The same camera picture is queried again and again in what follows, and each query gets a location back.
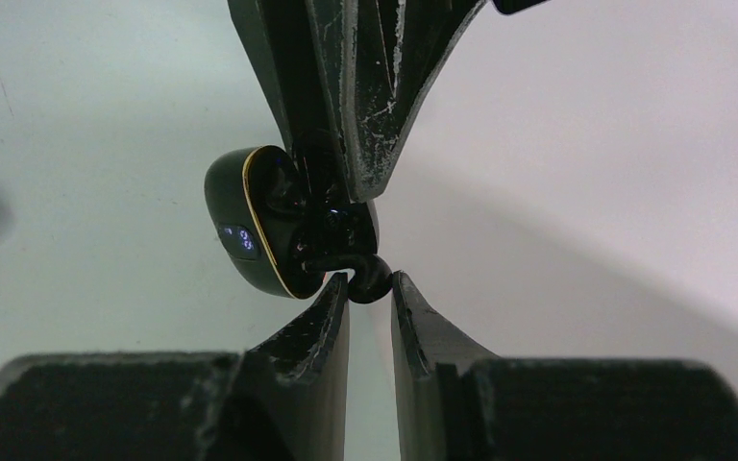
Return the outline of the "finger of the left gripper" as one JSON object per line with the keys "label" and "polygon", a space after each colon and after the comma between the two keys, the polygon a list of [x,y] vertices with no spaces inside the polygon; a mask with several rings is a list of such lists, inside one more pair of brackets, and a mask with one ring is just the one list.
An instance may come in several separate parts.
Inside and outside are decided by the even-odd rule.
{"label": "finger of the left gripper", "polygon": [[339,127],[344,1],[230,1],[230,17],[283,146],[311,175],[348,189]]}
{"label": "finger of the left gripper", "polygon": [[308,1],[346,192],[386,189],[423,102],[481,1]]}

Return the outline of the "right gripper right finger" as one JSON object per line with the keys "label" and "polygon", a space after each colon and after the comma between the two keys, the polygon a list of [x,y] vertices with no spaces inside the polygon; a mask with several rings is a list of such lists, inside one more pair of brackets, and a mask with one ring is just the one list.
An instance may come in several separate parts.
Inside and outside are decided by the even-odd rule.
{"label": "right gripper right finger", "polygon": [[391,280],[405,460],[738,460],[738,397],[691,360],[498,355]]}

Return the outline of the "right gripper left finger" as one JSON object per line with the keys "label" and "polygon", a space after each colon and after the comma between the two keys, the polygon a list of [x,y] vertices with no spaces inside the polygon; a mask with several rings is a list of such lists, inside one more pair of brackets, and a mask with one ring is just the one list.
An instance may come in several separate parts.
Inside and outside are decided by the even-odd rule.
{"label": "right gripper left finger", "polygon": [[245,352],[49,353],[0,370],[0,460],[340,460],[347,278]]}

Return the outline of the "black earbud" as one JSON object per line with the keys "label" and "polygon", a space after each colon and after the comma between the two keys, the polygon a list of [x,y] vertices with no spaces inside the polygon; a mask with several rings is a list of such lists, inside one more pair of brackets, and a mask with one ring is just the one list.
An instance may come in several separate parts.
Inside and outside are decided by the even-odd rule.
{"label": "black earbud", "polygon": [[324,255],[307,260],[302,266],[310,273],[352,270],[348,298],[354,303],[374,303],[392,289],[392,270],[375,254]]}

